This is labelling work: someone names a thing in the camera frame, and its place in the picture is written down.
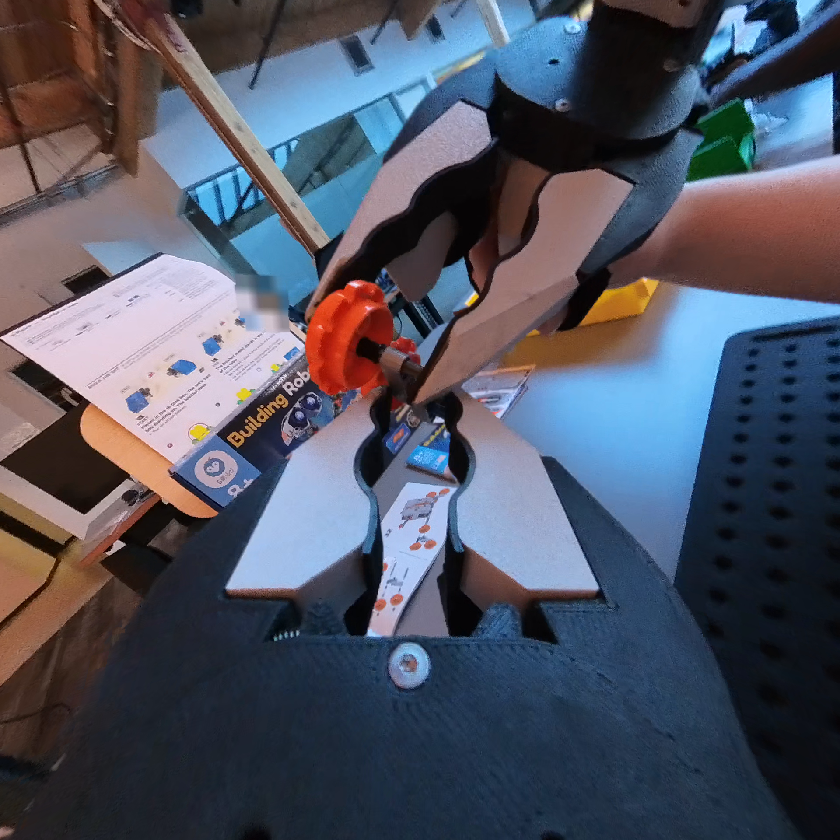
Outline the grey desk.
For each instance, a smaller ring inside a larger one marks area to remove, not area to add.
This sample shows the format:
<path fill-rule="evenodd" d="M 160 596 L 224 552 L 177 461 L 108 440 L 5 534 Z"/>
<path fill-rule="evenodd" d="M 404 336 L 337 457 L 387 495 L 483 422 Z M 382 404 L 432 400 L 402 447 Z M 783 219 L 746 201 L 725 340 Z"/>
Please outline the grey desk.
<path fill-rule="evenodd" d="M 486 367 L 533 367 L 505 422 L 557 459 L 672 582 L 724 343 L 832 318 L 837 304 L 665 283 L 640 316 L 530 335 Z"/>

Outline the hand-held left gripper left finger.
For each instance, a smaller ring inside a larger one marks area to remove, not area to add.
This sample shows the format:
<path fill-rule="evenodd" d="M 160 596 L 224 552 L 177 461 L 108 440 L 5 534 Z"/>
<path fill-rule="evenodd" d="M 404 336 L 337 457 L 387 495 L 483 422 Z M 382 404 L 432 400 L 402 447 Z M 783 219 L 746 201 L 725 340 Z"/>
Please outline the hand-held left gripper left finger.
<path fill-rule="evenodd" d="M 300 616 L 326 603 L 365 635 L 382 579 L 380 508 L 387 389 L 375 387 L 289 457 L 225 591 L 291 602 Z"/>

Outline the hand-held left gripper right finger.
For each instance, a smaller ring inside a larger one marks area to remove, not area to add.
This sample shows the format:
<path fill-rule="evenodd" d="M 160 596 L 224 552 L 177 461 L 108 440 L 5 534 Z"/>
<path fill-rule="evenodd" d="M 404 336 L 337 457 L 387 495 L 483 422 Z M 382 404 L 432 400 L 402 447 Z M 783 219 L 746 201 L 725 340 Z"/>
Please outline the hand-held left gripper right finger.
<path fill-rule="evenodd" d="M 464 391 L 446 397 L 448 504 L 446 627 L 471 635 L 492 606 L 528 615 L 543 602 L 601 595 L 538 450 Z"/>

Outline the white instruction booklet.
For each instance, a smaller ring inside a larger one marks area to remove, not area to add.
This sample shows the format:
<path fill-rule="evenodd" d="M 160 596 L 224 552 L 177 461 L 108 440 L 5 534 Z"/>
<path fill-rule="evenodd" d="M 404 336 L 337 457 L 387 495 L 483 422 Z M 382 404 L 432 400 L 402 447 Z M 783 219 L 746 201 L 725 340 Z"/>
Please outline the white instruction booklet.
<path fill-rule="evenodd" d="M 381 521 L 383 562 L 368 637 L 394 635 L 417 588 L 445 546 L 454 489 L 405 484 Z"/>

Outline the blue booklet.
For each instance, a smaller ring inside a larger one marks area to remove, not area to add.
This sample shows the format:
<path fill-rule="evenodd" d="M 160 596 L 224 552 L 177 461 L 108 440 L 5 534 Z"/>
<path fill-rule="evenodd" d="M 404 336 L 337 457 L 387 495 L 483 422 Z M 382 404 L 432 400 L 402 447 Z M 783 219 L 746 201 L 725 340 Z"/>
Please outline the blue booklet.
<path fill-rule="evenodd" d="M 406 458 L 406 467 L 441 480 L 455 481 L 449 467 L 450 435 L 445 423 L 436 423 L 434 430 Z"/>

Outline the green storage bin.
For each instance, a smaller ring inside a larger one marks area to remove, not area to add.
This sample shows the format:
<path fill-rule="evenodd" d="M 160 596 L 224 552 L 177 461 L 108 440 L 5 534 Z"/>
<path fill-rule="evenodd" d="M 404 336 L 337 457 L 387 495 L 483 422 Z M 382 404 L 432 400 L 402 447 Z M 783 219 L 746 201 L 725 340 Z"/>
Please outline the green storage bin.
<path fill-rule="evenodd" d="M 702 134 L 689 163 L 688 182 L 749 172 L 756 154 L 755 126 L 744 100 L 733 99 L 696 124 Z"/>

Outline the black perforated panel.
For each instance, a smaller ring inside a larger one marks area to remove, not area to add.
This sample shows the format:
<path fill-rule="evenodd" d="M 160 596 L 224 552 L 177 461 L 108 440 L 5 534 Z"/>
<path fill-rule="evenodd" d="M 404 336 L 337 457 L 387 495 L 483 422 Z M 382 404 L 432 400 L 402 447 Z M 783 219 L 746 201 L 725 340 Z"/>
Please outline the black perforated panel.
<path fill-rule="evenodd" d="M 675 587 L 804 838 L 839 838 L 838 318 L 725 342 Z"/>

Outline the round wooden board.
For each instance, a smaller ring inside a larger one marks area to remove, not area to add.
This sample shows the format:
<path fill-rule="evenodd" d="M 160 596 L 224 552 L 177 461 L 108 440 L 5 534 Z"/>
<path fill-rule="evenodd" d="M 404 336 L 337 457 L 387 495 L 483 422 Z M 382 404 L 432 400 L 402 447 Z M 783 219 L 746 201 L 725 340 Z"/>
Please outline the round wooden board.
<path fill-rule="evenodd" d="M 80 416 L 80 434 L 100 455 L 186 516 L 209 519 L 217 515 L 201 498 L 172 478 L 170 460 L 92 404 Z"/>

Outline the sticker sheet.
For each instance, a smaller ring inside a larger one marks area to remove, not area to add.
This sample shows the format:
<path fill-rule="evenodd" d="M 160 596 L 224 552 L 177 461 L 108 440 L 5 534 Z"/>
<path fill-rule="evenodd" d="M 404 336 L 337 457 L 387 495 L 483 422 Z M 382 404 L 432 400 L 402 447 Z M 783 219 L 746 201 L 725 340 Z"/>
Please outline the sticker sheet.
<path fill-rule="evenodd" d="M 484 405 L 495 417 L 503 419 L 528 390 L 535 365 L 485 369 L 462 384 L 462 390 Z"/>

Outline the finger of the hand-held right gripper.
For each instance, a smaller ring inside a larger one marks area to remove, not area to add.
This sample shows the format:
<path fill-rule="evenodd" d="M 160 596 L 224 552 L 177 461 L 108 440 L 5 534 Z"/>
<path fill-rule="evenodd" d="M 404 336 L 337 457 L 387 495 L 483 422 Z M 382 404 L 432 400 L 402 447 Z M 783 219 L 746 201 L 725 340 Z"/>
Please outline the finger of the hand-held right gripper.
<path fill-rule="evenodd" d="M 308 321 L 329 294 L 382 270 L 405 299 L 424 298 L 484 234 L 497 168 L 487 112 L 457 101 L 382 164 L 311 296 Z"/>
<path fill-rule="evenodd" d="M 447 329 L 413 403 L 452 391 L 563 309 L 577 270 L 633 189 L 604 170 L 552 175 L 535 196 L 531 233 L 499 258 L 476 305 Z"/>

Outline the blue robot kit box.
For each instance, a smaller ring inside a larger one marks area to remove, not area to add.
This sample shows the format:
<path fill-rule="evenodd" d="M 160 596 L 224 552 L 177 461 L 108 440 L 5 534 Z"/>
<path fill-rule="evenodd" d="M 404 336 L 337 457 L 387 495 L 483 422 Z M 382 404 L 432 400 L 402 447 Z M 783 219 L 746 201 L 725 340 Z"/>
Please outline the blue robot kit box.
<path fill-rule="evenodd" d="M 359 399 L 321 391 L 302 337 L 277 316 L 253 326 L 225 274 L 170 255 L 2 341 L 170 460 L 171 477 L 215 511 Z"/>

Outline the yellow storage bin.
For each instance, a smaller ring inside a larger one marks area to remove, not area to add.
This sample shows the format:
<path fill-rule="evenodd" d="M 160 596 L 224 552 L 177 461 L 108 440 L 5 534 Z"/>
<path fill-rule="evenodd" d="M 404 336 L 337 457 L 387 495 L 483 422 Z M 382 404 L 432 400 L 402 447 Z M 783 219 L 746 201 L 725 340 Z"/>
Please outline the yellow storage bin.
<path fill-rule="evenodd" d="M 656 280 L 643 278 L 625 287 L 605 289 L 593 278 L 588 289 L 578 290 L 573 286 L 571 291 L 563 290 L 560 302 L 549 306 L 548 320 L 528 336 L 549 336 L 558 332 L 565 322 L 575 329 L 635 317 L 645 311 L 657 286 Z"/>

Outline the person's right forearm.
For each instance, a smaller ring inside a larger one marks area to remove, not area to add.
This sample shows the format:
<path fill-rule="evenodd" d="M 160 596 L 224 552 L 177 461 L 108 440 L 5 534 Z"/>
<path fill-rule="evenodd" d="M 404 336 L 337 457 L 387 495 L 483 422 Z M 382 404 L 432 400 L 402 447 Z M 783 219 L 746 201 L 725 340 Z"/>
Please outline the person's right forearm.
<path fill-rule="evenodd" d="M 653 233 L 609 270 L 609 288 L 650 278 L 837 304 L 839 158 L 688 183 Z"/>

